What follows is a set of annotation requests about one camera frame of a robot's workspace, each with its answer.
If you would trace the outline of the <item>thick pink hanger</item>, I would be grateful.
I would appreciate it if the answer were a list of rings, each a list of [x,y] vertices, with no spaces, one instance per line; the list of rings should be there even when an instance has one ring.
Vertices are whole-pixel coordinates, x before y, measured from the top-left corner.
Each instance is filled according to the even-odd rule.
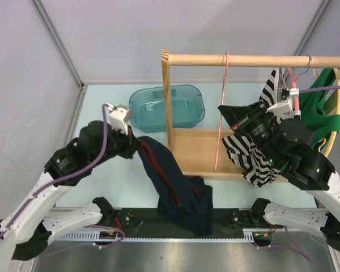
[[[298,79],[300,78],[301,75],[306,74],[307,71],[309,70],[309,68],[311,67],[312,57],[310,55],[308,55],[308,58],[309,58],[309,61],[308,61],[308,68],[307,68],[307,70],[305,72],[303,72],[303,73],[300,73],[298,76],[294,76],[294,72],[293,72],[291,67],[287,68],[288,74],[289,74],[289,76],[291,78],[292,88],[297,88]],[[299,97],[295,96],[295,97],[293,97],[293,99],[294,99],[294,117],[297,118],[297,119],[301,119],[301,110],[300,110]]]

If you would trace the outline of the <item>yellow hanger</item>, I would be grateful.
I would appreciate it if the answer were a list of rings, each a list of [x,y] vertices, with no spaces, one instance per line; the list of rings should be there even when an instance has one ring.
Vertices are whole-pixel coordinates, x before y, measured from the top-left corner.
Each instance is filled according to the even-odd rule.
[[[312,87],[331,87],[334,82],[340,87],[340,72],[337,68],[323,69]],[[336,136],[340,131],[340,88],[334,91],[336,94],[336,109],[334,114],[326,113],[324,109],[326,103],[326,95],[329,90],[322,90],[313,93],[316,104],[313,106],[314,116],[312,120],[316,122],[314,132],[316,133],[316,142],[314,147],[318,147],[318,151],[324,148],[324,155],[328,157],[334,146]]]

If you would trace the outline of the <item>green tank top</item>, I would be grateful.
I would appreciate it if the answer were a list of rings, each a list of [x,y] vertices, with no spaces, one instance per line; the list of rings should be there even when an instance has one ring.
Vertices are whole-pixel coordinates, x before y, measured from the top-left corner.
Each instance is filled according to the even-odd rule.
[[[301,120],[314,132],[311,148],[317,150],[324,138],[329,141],[332,132],[340,131],[340,114],[328,116],[324,110],[328,90],[301,93],[299,96]]]

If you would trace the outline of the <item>navy tank top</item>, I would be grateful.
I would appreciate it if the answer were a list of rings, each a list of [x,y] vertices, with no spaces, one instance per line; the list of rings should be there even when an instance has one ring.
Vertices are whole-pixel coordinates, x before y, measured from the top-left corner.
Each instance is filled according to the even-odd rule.
[[[173,153],[148,136],[138,138],[139,157],[159,195],[157,212],[195,237],[213,234],[213,188],[203,177],[186,176]]]

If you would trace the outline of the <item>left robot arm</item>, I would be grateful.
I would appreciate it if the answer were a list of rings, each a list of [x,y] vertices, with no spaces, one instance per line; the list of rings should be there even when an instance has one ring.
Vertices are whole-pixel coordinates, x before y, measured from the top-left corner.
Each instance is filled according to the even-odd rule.
[[[57,150],[20,206],[0,220],[0,260],[28,261],[56,238],[87,226],[108,227],[114,209],[105,197],[65,216],[46,219],[51,208],[98,165],[116,156],[131,159],[139,146],[132,127],[123,121],[92,121],[80,135]]]

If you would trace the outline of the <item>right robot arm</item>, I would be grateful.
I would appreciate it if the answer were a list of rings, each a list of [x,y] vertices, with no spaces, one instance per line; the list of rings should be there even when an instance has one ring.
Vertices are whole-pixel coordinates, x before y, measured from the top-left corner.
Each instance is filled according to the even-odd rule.
[[[220,105],[218,110],[235,135],[249,137],[289,183],[327,208],[304,211],[258,198],[249,212],[251,223],[296,228],[340,252],[340,175],[324,154],[311,149],[313,131],[297,118],[277,121],[261,101],[243,107]]]

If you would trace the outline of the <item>striped black white top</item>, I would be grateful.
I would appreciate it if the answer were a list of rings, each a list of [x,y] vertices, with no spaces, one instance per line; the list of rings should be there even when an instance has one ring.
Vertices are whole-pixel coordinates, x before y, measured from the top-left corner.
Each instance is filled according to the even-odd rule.
[[[267,107],[277,101],[277,88],[284,82],[283,68],[273,69],[259,96]],[[230,135],[222,138],[228,158],[233,164],[244,170],[242,177],[253,185],[262,187],[275,181],[280,170],[271,166],[255,143],[246,136]]]

